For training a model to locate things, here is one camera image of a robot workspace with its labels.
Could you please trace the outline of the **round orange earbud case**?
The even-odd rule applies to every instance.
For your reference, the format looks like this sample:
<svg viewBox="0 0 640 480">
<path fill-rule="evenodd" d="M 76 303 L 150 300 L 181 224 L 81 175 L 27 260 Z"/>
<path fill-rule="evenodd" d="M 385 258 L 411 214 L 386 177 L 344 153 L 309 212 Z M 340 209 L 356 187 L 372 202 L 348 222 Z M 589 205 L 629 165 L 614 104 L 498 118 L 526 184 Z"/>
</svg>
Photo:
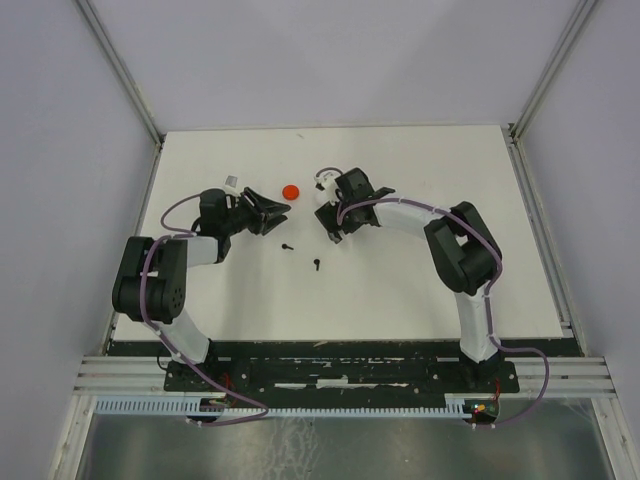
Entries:
<svg viewBox="0 0 640 480">
<path fill-rule="evenodd" d="M 300 190 L 294 184 L 287 184 L 282 188 L 282 197 L 287 201 L 294 201 L 299 198 Z"/>
</svg>

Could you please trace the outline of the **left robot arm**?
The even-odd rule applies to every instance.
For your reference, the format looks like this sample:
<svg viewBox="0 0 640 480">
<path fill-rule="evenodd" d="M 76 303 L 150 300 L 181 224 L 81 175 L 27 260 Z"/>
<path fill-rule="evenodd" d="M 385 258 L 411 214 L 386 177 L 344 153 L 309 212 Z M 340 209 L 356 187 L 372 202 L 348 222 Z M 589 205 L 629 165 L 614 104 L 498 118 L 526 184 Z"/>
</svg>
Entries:
<svg viewBox="0 0 640 480">
<path fill-rule="evenodd" d="M 212 188 L 179 200 L 161 216 L 166 235 L 127 240 L 112 289 L 114 310 L 158 337 L 198 389 L 216 388 L 221 366 L 212 340 L 186 311 L 187 274 L 222 263 L 234 235 L 265 236 L 290 210 L 249 187 L 238 194 Z"/>
</svg>

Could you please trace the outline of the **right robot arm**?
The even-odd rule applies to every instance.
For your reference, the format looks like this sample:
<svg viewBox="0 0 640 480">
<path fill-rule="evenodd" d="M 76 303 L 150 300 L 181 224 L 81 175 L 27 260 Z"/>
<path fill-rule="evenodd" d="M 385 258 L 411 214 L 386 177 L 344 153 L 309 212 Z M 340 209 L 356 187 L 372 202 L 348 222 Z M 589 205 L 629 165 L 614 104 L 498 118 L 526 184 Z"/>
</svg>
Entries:
<svg viewBox="0 0 640 480">
<path fill-rule="evenodd" d="M 454 293 L 460 322 L 459 379 L 467 389 L 491 384 L 503 356 L 486 306 L 502 272 L 502 254 L 476 207 L 445 209 L 375 189 L 363 170 L 325 167 L 314 175 L 316 219 L 338 244 L 363 226 L 391 228 L 424 241 L 441 282 Z"/>
</svg>

